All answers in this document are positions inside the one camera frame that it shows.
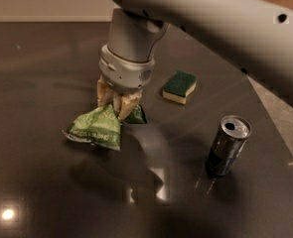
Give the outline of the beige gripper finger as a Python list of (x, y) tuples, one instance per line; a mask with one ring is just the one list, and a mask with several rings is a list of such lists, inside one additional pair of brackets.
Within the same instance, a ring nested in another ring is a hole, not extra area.
[(109, 104), (115, 98), (114, 89), (109, 86), (101, 76), (97, 81), (97, 106), (101, 107)]
[(142, 90), (131, 93), (115, 93), (115, 114), (120, 121), (125, 120), (134, 108), (139, 104), (142, 97)]

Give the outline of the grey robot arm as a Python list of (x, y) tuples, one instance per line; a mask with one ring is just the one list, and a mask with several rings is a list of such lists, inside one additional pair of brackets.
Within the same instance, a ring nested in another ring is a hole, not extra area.
[(174, 25), (293, 107), (293, 10), (262, 0), (112, 0), (100, 72), (119, 93), (150, 81), (156, 43)]

